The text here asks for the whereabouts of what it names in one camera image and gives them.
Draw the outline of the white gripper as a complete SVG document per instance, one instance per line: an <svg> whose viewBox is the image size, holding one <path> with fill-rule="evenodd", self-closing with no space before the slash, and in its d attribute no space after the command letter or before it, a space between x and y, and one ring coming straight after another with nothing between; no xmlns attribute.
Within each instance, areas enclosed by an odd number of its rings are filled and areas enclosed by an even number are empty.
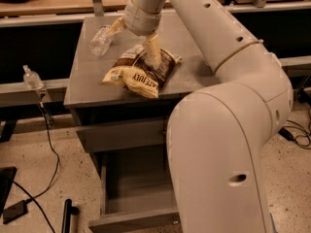
<svg viewBox="0 0 311 233"><path fill-rule="evenodd" d="M143 47L147 54L145 61L157 70L161 63L161 53L159 38L155 32L158 29L160 19L161 13L147 13L131 0L128 0L123 17L118 18L110 26L106 31L106 35L112 37L121 33L127 27L129 31L137 36L147 36L143 42Z"/></svg>

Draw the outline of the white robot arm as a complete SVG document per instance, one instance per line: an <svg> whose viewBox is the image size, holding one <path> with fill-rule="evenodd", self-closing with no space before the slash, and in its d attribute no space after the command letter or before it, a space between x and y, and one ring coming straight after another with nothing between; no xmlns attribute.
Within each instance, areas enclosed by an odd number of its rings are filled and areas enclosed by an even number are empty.
<svg viewBox="0 0 311 233"><path fill-rule="evenodd" d="M171 3L219 82L181 100L167 155L184 233L274 233L259 152L288 119L294 93L277 57L217 0L128 0L115 28L158 28Z"/></svg>

